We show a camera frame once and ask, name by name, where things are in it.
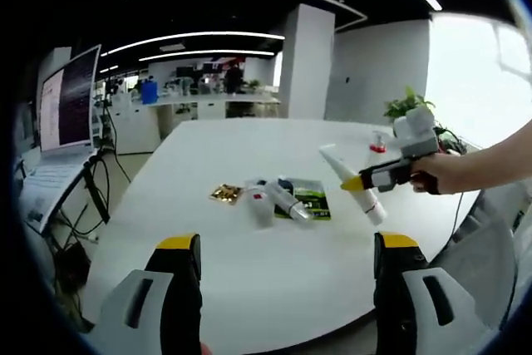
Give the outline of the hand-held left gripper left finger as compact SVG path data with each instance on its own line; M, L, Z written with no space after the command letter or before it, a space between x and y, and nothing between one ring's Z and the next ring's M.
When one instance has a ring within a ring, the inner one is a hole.
M161 241L107 296L88 333L97 354L201 354L200 236Z

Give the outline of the person's right hand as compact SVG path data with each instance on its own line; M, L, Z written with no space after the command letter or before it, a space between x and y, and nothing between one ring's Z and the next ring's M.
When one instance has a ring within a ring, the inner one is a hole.
M453 155L436 153L415 160L410 183L417 193L450 195L460 190L460 166Z

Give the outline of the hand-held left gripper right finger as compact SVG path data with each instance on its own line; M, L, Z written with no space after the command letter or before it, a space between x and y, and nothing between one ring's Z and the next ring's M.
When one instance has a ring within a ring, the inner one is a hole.
M477 354L495 336L473 297L403 234L374 235L377 354Z

